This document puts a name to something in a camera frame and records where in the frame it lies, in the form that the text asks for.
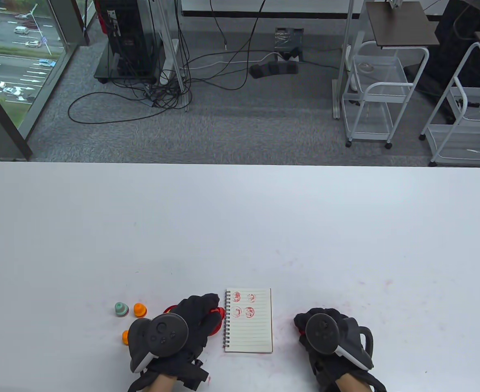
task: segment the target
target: road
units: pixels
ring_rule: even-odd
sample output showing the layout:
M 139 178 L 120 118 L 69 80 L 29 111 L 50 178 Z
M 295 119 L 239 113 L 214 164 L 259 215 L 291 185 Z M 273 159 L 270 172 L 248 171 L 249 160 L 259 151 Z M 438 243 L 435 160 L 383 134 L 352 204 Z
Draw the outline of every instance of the road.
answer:
M 17 58 L 0 56 L 0 81 L 6 82 L 7 87 L 19 87 L 23 90 L 23 97 L 36 97 L 43 86 L 52 68 L 38 65 L 38 60 L 32 58 Z M 29 105 L 30 103 L 9 97 L 0 90 L 0 97 L 6 101 Z
M 59 41 L 58 32 L 55 26 L 55 21 L 51 18 L 45 18 L 36 16 L 36 23 L 40 27 L 42 35 L 47 39 L 47 45 L 52 52 L 60 52 L 63 48 L 63 43 Z M 16 20 L 14 15 L 7 13 L 0 13 L 0 47 L 14 47 L 19 49 L 25 49 L 25 43 L 27 41 L 39 40 L 42 41 L 42 37 L 37 30 L 30 30 L 27 36 L 15 34 L 14 29 L 16 26 L 21 26 L 23 20 Z M 42 47 L 34 48 L 35 57 L 42 57 L 47 52 L 45 45 Z

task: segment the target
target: spiral binding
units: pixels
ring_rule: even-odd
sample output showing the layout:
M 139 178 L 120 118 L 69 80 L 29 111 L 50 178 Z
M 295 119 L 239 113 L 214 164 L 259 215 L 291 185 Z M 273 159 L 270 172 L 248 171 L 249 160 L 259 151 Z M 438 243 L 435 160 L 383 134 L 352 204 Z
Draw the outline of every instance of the spiral binding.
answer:
M 231 292 L 225 291 L 225 318 L 223 319 L 223 347 L 229 347 L 229 322 L 231 318 Z

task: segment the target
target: gray-green cap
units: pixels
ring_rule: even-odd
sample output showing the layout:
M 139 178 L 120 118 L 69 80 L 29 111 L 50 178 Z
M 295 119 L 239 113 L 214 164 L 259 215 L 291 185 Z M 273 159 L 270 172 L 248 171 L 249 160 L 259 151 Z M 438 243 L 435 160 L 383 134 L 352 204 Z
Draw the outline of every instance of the gray-green cap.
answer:
M 118 317 L 124 317 L 129 313 L 129 307 L 123 302 L 114 304 L 114 311 Z

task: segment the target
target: glass window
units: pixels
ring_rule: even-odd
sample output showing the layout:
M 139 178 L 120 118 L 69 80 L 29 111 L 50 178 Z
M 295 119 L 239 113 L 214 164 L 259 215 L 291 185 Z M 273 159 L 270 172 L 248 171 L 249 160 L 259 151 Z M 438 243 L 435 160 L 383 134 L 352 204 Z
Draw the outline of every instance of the glass window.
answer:
M 85 20 L 85 2 L 86 0 L 76 0 L 78 4 L 78 9 L 80 10 L 80 15 L 82 15 L 82 20 Z M 94 15 L 94 2 L 93 0 L 87 0 L 87 23 L 91 20 L 91 17 Z
M 47 0 L 0 0 L 0 103 L 18 127 L 64 43 Z

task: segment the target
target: street lamp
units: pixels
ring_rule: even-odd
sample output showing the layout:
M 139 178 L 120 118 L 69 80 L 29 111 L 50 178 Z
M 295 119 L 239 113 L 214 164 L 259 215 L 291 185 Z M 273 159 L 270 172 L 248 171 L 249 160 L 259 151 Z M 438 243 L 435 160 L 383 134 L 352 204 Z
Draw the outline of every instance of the street lamp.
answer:
M 42 42 L 44 43 L 45 47 L 47 47 L 47 51 L 49 52 L 49 56 L 52 56 L 51 50 L 49 49 L 49 46 L 47 46 L 47 39 L 44 37 L 44 34 L 42 34 L 42 30 L 40 30 L 40 26 L 36 22 L 35 16 L 33 15 L 33 12 L 35 11 L 35 8 L 38 6 L 38 4 L 35 4 L 33 9 L 29 11 L 29 14 L 33 18 L 33 21 L 35 22 L 36 28 L 38 28 L 38 32 L 40 33 L 40 36 L 42 37 Z

